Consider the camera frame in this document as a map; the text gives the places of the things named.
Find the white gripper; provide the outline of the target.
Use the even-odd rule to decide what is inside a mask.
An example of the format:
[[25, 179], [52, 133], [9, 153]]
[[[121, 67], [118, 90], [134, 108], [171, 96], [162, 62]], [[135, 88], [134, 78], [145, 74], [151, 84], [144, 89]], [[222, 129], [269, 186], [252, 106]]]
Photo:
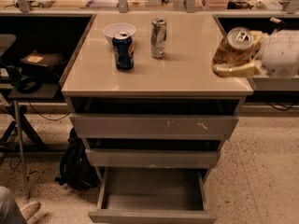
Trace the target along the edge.
[[260, 49], [259, 60], [242, 65], [215, 64], [213, 71], [219, 77], [254, 77], [262, 65], [270, 77], [292, 78], [299, 69], [299, 31], [280, 30], [271, 35], [251, 30], [253, 51]]

